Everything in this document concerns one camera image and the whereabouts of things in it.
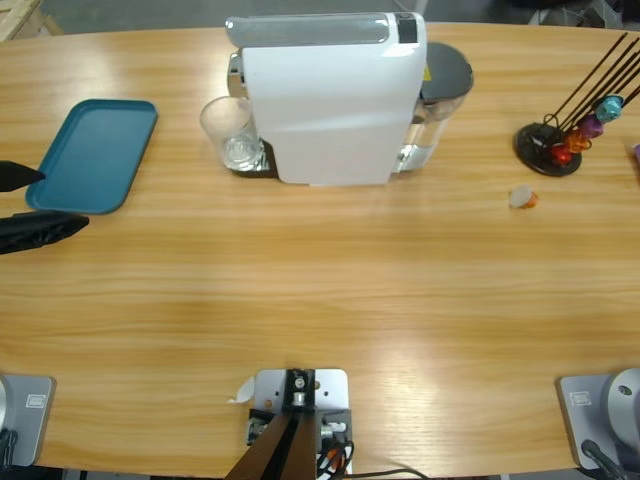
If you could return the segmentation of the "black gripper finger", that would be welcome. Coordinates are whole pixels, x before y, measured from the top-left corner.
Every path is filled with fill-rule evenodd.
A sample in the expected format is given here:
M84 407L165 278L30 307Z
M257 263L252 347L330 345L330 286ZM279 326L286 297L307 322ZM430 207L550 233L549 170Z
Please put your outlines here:
M83 215L33 211L1 219L1 254L40 248L69 238L89 224Z
M46 178L39 170L34 170L23 164L1 160L0 161L0 191L11 192L25 186L37 183Z

